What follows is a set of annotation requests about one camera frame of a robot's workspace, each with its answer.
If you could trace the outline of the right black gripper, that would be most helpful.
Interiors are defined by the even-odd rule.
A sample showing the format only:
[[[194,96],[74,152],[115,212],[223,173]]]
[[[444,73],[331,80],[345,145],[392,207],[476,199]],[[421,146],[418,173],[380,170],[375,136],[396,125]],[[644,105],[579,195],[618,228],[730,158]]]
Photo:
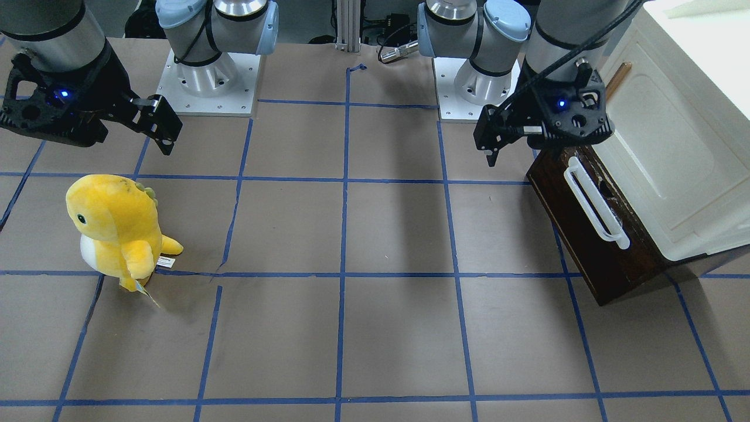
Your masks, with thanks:
[[[2,128],[76,147],[104,142],[102,120],[147,135],[169,156],[183,124],[165,96],[140,98],[109,41],[93,62],[69,72],[43,72],[29,55],[12,59],[2,103]]]

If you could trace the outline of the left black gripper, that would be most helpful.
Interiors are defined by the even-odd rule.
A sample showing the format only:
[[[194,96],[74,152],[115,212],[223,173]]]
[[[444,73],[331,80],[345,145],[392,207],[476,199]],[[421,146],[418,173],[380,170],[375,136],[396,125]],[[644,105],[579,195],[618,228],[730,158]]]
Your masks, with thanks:
[[[536,150],[600,144],[614,134],[606,99],[598,71],[584,62],[574,69],[571,81],[544,78],[506,108],[482,107],[473,131],[476,149],[495,166],[499,150],[526,136],[524,126],[540,128],[527,136],[527,144]]]

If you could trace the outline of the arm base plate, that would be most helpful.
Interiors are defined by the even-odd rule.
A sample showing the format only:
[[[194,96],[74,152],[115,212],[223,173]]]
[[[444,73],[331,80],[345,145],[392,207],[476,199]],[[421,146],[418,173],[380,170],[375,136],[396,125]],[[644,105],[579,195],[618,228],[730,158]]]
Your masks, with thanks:
[[[223,53],[214,63],[191,67],[174,62],[169,51],[157,94],[181,117],[252,117],[263,58]]]
[[[514,93],[520,75],[518,61],[509,74],[500,77],[479,73],[467,59],[437,57],[433,65],[442,122],[476,122],[482,107],[499,106]]]

